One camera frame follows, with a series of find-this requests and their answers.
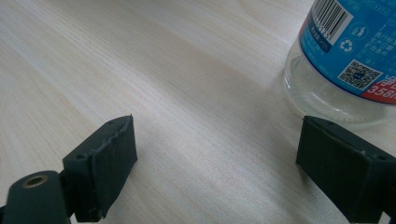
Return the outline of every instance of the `table surface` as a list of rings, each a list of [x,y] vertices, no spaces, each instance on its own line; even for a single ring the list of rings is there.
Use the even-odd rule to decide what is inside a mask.
[[[1,1],[0,204],[132,114],[139,161],[101,223],[347,223],[295,164],[283,89],[312,3]],[[394,123],[358,135],[396,155]]]

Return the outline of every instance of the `transparent bottle bottom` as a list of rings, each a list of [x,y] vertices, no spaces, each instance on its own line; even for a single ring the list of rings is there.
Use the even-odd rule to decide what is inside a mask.
[[[396,117],[396,107],[361,99],[334,86],[313,68],[293,44],[285,68],[286,89],[299,115],[336,122],[350,130],[364,129]]]

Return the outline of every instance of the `barcode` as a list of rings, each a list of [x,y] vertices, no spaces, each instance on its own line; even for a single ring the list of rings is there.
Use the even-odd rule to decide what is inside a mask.
[[[336,0],[317,0],[312,17],[323,36],[333,45],[353,19]]]
[[[363,91],[382,74],[382,72],[353,60],[338,78]]]

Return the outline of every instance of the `plastic bottle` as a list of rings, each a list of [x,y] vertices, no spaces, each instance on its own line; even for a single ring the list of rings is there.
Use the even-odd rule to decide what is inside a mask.
[[[350,130],[396,118],[396,1],[315,1],[285,80],[300,115]]]

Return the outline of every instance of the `blue label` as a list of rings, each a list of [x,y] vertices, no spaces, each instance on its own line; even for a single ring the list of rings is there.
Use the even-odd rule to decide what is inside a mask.
[[[317,0],[300,44],[307,60],[334,85],[396,105],[396,1]]]

